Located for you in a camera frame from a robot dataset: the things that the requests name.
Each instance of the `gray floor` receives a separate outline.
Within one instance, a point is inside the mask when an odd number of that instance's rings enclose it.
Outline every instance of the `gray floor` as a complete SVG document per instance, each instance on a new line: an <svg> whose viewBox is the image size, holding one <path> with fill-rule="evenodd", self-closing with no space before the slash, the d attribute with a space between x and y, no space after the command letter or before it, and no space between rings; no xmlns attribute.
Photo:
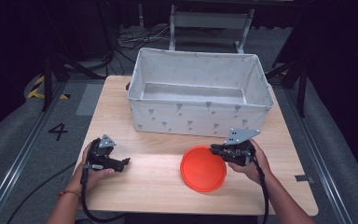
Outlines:
<svg viewBox="0 0 358 224"><path fill-rule="evenodd" d="M139 28L122 30L122 33L136 29ZM244 50L246 53L257 54L264 70L270 71L272 70L271 65L290 31L290 29L280 28L252 29ZM239 36L239 34L232 31L185 30L178 33L176 37L176 49L235 52L233 47L235 36ZM158 42L145 45L145 47L167 49L168 41L160 39ZM136 49L122 52L133 61L136 60ZM107 67L108 74L130 76L133 62L118 53L115 55L117 57L111 62L111 66ZM105 75L106 70L103 68L95 72ZM308 82L306 92L306 117L302 119L293 107L296 88L284 90L279 85L280 79L280 77L275 77L270 80L270 83L274 88L306 175L311 178L310 187L319 207L319 214L314 219L318 223L358 223L358 164L352 156L351 150L311 83ZM31 80L29 86L24 90L24 95L33 85L34 80ZM43 126L40 127L40 133L34 137L29 158L26 158L25 165L20 169L20 175L14 176L13 181L10 182L13 184L12 188L4 191L7 196L1 198L0 223L7 223L16 207L38 185L77 159L102 86L103 81L101 80L91 80L82 74L72 74L61 92L70 94L70 99L57 100L48 116L43 117L44 115L40 112L43 100L31 98L0 123L1 186L5 181L5 176L10 174L13 162L22 153L24 143L29 141L29 135L34 125L41 120L41 117L45 120ZM68 133L63 133L60 140L57 141L58 135L48 131L61 123L65 125L64 129ZM321 172L320 169L324 164L330 175L328 178L325 176L326 172L323 169ZM41 187L22 205L11 223L43 223L56 202L56 193L64 188L72 172L73 168L70 168ZM343 207L339 206L340 201L342 201ZM117 213L96 214L101 217L111 217ZM82 211L78 211L77 217L81 218L85 215ZM278 222L275 216L270 216L268 223Z"/></svg>

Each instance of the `person's right arm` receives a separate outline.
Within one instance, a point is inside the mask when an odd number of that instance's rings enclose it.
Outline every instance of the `person's right arm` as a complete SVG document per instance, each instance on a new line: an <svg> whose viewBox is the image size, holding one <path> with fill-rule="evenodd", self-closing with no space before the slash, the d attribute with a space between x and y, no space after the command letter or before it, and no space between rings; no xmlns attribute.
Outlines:
<svg viewBox="0 0 358 224"><path fill-rule="evenodd" d="M271 172L267 157L257 142L252 139L251 142L255 147L255 155L258 163L265 175L269 201L274 208L275 214L280 220L280 223L315 223L312 218L310 218L310 216L308 216L308 214L296 203L277 177ZM243 167L229 162L228 166L235 172L246 174L249 179L260 185L260 177L253 162L251 162L248 166Z"/></svg>

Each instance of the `wooden table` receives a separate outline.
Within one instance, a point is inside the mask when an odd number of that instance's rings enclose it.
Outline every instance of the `wooden table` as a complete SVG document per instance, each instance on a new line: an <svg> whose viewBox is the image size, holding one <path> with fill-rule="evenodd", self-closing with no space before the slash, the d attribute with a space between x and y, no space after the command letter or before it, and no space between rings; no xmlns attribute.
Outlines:
<svg viewBox="0 0 358 224"><path fill-rule="evenodd" d="M263 215L262 189L229 167L225 182L217 190L201 193L186 185L180 174L184 153L198 145L223 144L225 138L136 132L125 89L130 81L131 77L106 79L81 149L106 133L117 143L110 157L131 158L122 173L115 173L92 189L88 194L89 209ZM309 183L295 179L295 175L303 175L304 171L279 104L268 112L260 131L254 140L265 150L273 173L310 216L316 215L318 207Z"/></svg>

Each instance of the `orange disc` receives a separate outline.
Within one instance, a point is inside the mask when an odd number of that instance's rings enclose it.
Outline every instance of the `orange disc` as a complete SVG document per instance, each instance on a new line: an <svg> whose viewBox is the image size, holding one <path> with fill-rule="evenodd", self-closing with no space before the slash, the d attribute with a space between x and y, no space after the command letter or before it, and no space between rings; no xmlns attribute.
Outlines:
<svg viewBox="0 0 358 224"><path fill-rule="evenodd" d="M225 181L227 168L220 156L215 156L206 146L189 149L180 164L182 178L192 188L201 192L218 189Z"/></svg>

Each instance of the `bracelet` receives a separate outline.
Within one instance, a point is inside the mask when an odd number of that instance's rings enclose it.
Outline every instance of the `bracelet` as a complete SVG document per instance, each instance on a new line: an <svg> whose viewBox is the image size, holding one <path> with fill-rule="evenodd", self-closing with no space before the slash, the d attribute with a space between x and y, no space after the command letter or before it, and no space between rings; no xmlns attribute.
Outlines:
<svg viewBox="0 0 358 224"><path fill-rule="evenodd" d="M78 191L75 190L69 190L69 189L65 189L63 191L61 191L60 193L57 194L57 199L60 199L62 195L66 194L66 193L73 193L75 195L77 195L77 197L79 198L79 200L81 199L81 194Z"/></svg>

